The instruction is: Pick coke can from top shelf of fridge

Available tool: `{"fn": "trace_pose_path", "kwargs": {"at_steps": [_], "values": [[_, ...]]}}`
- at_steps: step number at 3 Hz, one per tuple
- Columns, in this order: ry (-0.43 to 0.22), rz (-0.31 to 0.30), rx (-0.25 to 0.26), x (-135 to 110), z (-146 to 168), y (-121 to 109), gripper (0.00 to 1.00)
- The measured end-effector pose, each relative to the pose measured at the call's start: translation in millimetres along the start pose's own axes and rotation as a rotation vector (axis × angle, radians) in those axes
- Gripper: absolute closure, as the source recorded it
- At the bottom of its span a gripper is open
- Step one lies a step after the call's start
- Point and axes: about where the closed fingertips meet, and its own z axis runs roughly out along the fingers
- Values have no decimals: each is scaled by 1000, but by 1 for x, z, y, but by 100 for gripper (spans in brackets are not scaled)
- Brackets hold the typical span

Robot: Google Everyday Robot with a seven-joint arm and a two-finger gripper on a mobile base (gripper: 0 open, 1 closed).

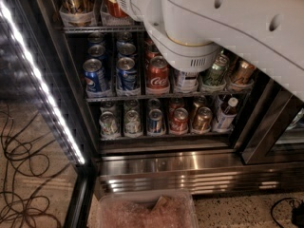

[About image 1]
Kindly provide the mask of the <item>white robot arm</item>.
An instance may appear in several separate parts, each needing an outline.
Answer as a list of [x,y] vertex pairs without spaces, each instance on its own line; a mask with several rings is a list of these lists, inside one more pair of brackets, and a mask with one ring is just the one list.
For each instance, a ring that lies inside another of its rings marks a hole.
[[166,61],[210,67],[219,48],[304,100],[304,0],[110,0],[142,22]]

